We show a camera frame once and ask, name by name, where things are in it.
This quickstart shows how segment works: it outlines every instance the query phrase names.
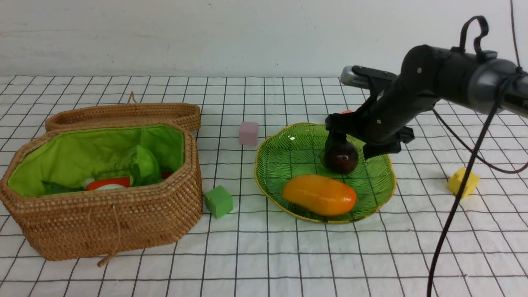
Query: foam block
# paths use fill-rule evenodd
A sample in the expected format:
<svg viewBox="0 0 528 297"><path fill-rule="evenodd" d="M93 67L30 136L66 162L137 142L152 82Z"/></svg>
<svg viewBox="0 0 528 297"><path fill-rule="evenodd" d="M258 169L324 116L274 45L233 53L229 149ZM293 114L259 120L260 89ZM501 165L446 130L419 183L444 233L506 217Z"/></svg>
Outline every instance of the foam block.
<svg viewBox="0 0 528 297"><path fill-rule="evenodd" d="M233 196L221 185L205 193L205 206L219 219L233 210Z"/></svg>
<svg viewBox="0 0 528 297"><path fill-rule="evenodd" d="M453 176L447 182L447 188L455 196L456 194L458 194L458 189L460 188L462 184L462 179L464 178L464 174L466 174L466 169L462 167L457 172L455 172L455 174L453 174ZM480 181L480 177L478 177L472 172L469 173L469 179L467 180L466 187L462 194L462 199L466 198L467 196L469 196L475 191L479 181Z"/></svg>
<svg viewBox="0 0 528 297"><path fill-rule="evenodd" d="M239 142L242 145L257 145L259 124L254 122L242 122L239 130Z"/></svg>

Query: dark brown fruit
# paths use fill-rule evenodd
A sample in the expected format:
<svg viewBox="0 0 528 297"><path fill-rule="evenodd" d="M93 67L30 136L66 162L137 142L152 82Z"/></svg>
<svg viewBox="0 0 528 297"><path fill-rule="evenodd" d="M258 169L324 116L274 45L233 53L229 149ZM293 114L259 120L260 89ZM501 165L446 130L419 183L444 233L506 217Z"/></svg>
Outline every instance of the dark brown fruit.
<svg viewBox="0 0 528 297"><path fill-rule="evenodd" d="M359 155L350 142L329 147L323 152L322 163L328 170L337 174L349 174L356 169Z"/></svg>

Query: wire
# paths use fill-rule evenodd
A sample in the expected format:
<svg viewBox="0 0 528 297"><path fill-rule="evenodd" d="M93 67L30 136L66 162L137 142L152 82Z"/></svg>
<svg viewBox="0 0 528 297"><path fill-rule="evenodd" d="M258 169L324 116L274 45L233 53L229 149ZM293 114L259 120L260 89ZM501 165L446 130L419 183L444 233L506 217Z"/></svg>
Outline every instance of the wire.
<svg viewBox="0 0 528 297"><path fill-rule="evenodd" d="M436 118L442 123L442 125L453 135L454 138L456 138L456 140L458 140L463 147L465 147L470 153L473 153L473 149L471 149L460 137L458 137L458 135L455 133L455 131L453 131L451 129L451 127L449 127L449 125L446 123L446 121L444 121L444 119L438 114L438 112L436 112L436 110L433 109L432 111ZM488 167L498 171L498 172L502 172L502 173L506 173L506 174L517 174L517 173L520 173L522 171L524 171L526 168L528 168L528 162L526 164L524 164L521 168L519 169L515 169L515 170L506 170L506 169L502 169L502 168L499 168L493 164L490 164L489 162L487 162L484 158L482 158L481 156L477 155L476 157L479 161L481 161L482 163L486 164Z"/></svg>
<svg viewBox="0 0 528 297"><path fill-rule="evenodd" d="M440 117L440 115L433 109L433 112L435 116L445 125L445 127L453 134L453 136L458 139L465 148L467 148L469 151L471 151L471 157L469 158L469 161L467 163L466 172L464 173L464 177L462 178L462 182L460 184L460 188L458 189L458 193L455 196L455 202L453 202L453 206L451 208L451 211L449 212L449 215L446 220L446 224L444 225L444 228L442 229L442 233L440 234L440 239L438 240L438 245L436 246L435 253L432 257L431 261L431 268L429 270L429 277L427 279L427 297L431 297L432 295L432 285L433 285L433 278L435 276L435 268L436 264L438 262L438 257L440 256L440 251L442 250L442 245L444 244L444 241L447 237L447 232L449 230L449 227L451 226L451 222L453 221L453 217L455 216L455 213L457 211L457 208L460 204L460 200L462 199L462 194L464 193L464 189L466 188L467 181L469 179L469 174L471 173L471 170L473 168L473 164L475 163L476 159L481 160L484 164L490 166L491 168L506 172L506 173L518 173L522 170L526 169L528 167L528 163L523 166L522 168L514 171L506 171L503 169L500 169L496 166L493 166L486 162L484 159L478 156L478 151L480 150L480 146L482 145L482 142L484 141L484 137L486 136L486 133L488 132L489 126L491 125L491 122L493 120L493 117L497 113L497 110L499 108L499 105L501 104L502 100L504 99L504 96L506 94L506 91L508 88L512 85L512 83L522 75L522 68L521 63L519 60L519 53L517 49L517 40L515 37L515 22L514 22L514 7L513 7L513 0L510 0L510 19L511 19L511 26L512 26L512 35L513 35L513 45L515 50L515 56L517 59L517 72L507 77L504 82L501 84L501 86L498 89L497 97L495 99L495 104L493 105L492 109L490 110L488 117L486 118L486 121L483 124L482 130L480 130L480 135L478 136L477 142L475 143L475 147L473 150L467 146L458 135L455 134L455 132L445 123L445 121Z"/></svg>
<svg viewBox="0 0 528 297"><path fill-rule="evenodd" d="M475 160L477 159L478 150L480 149L480 146L482 145L482 142L484 141L484 137L486 136L486 133L488 132L488 129L492 122L493 117L497 113L498 107L502 99L504 98L506 90L508 90L508 88L511 86L513 81L520 76L522 76L520 73L515 73L509 76L499 87L499 92L498 92L497 99L495 100L495 104L493 105L492 110L489 112L489 115L486 118L486 122L484 122L484 126L482 127L482 130L480 130L480 135L478 136L477 142L475 143L475 148L473 149L471 153L471 157L469 158L469 161L467 163L466 172L464 174L464 177L462 178L462 183L460 184L460 188L458 189L458 193L455 197L455 202L453 202L453 207L451 208L451 211L449 212L449 216L447 217L446 224L444 225L442 233L440 234L440 239L438 240L438 245L436 247L434 256L431 261L431 269L429 270L429 278L427 282L427 297L431 297L432 282L433 282L433 277L435 274L436 264L438 262L438 257L440 255L440 250L442 249L442 245L444 244L444 240L446 239L446 236L447 236L447 231L449 230L449 227L451 226L453 217L455 216L460 200L462 199L462 194L464 193L464 189L466 188L466 184L469 179L469 174L471 173L473 164L475 163Z"/></svg>
<svg viewBox="0 0 528 297"><path fill-rule="evenodd" d="M521 61L519 59L519 50L517 49L517 37L515 37L515 18L514 18L514 13L513 13L513 0L510 0L510 22L512 24L513 49L515 51L515 58L517 59L517 67L521 68Z"/></svg>

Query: yellow sponge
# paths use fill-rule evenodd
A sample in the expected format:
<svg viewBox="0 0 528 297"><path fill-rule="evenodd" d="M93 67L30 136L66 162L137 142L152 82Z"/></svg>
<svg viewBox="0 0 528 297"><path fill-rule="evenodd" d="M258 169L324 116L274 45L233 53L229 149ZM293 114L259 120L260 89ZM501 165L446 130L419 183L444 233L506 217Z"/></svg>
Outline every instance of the yellow sponge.
<svg viewBox="0 0 528 297"><path fill-rule="evenodd" d="M457 172L455 172L455 174L453 174L453 176L447 182L447 188L455 196L458 193L460 184L462 184L462 179L464 178L464 174L466 174L466 169L462 167ZM462 194L462 199L466 198L468 195L473 193L473 191L475 191L479 181L480 181L480 177L473 174L472 172L469 174L469 179L467 180L466 188L464 189L464 193Z"/></svg>

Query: orange object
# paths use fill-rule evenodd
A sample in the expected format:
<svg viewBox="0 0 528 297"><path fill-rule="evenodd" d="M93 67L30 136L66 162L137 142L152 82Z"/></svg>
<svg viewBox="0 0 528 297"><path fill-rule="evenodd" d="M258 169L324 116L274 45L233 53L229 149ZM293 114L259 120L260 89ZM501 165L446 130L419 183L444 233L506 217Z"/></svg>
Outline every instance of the orange object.
<svg viewBox="0 0 528 297"><path fill-rule="evenodd" d="M318 215L333 217L346 214L357 202L349 185L318 174L301 174L282 189L282 197Z"/></svg>
<svg viewBox="0 0 528 297"><path fill-rule="evenodd" d="M89 183L86 186L86 190L87 191L93 191L93 190L96 190L98 188L101 188L101 187L103 187L105 185L109 185L109 184L118 184L118 185L122 185L125 188L129 188L130 187L130 178L126 177L126 178L114 178L114 179L96 180L94 182Z"/></svg>

